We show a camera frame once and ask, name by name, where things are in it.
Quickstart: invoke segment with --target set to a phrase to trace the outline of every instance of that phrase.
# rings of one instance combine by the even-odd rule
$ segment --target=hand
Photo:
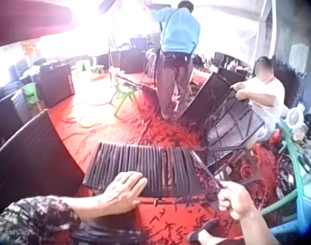
[[[238,92],[236,93],[236,98],[239,101],[248,99],[249,98],[249,91],[247,89],[238,90]]]
[[[241,89],[245,89],[246,87],[242,82],[239,82],[239,83],[235,83],[234,85],[231,85],[231,88],[233,88],[233,90],[237,92]]]
[[[120,173],[101,195],[107,215],[131,211],[140,203],[138,196],[147,185],[141,173]]]
[[[221,181],[226,189],[221,189],[218,195],[219,209],[229,210],[233,219],[240,220],[256,211],[254,203],[246,188],[234,182]]]

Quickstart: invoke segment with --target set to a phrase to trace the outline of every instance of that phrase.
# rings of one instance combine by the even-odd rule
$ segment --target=workshop floor
[[[206,76],[203,72],[196,72],[194,80],[202,83]],[[135,75],[135,78],[139,81],[141,75]],[[140,110],[126,100],[118,117],[114,117],[120,99],[113,105],[108,104],[114,94],[108,75],[91,80],[90,74],[83,72],[74,78],[74,86],[76,95],[50,109],[50,115],[62,141],[84,172],[98,141],[159,146],[200,145],[197,133],[162,120],[157,98],[148,92],[136,92]],[[264,207],[276,201],[276,159],[261,146],[256,147],[254,154],[263,181],[250,184],[249,190],[257,206]],[[239,169],[233,172],[240,174]],[[78,195],[89,195],[89,192],[81,188]],[[149,232],[152,241],[157,241],[154,244],[187,244],[186,234],[213,217],[220,219],[215,235],[235,237],[242,234],[240,225],[227,212],[215,213],[198,204],[188,207],[140,205],[135,222]]]

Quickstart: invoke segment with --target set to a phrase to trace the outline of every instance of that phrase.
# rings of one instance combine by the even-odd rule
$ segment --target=man
[[[151,11],[155,21],[164,22],[161,54],[157,65],[157,94],[164,119],[178,118],[188,105],[188,85],[193,71],[192,54],[200,38],[200,24],[192,16],[194,6],[181,1],[178,9]],[[177,87],[177,105],[172,96]]]
[[[238,67],[238,61],[235,59],[233,61],[230,62],[230,64],[228,65],[227,69],[233,72],[237,71],[237,67]]]
[[[282,114],[284,101],[283,84],[274,76],[272,63],[268,57],[257,60],[255,74],[256,77],[232,86],[237,92],[237,99],[249,99],[254,112],[265,122],[265,125],[246,142],[245,145],[249,149],[256,142],[270,138]]]

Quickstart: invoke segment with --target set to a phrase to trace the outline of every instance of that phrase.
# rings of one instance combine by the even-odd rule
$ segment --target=white shirt
[[[268,134],[275,130],[276,124],[281,117],[284,101],[284,86],[275,78],[268,84],[265,84],[257,77],[243,82],[245,88],[251,93],[268,94],[277,98],[277,103],[273,107],[267,107],[251,100],[253,111],[259,115],[265,122]]]

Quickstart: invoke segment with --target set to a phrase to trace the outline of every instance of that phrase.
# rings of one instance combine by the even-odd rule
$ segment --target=gray pants
[[[164,119],[170,119],[175,111],[180,115],[188,106],[189,79],[193,72],[192,60],[185,67],[164,67],[164,55],[158,59],[156,87],[159,98],[161,114]],[[173,109],[172,97],[174,89],[177,89],[176,108]]]

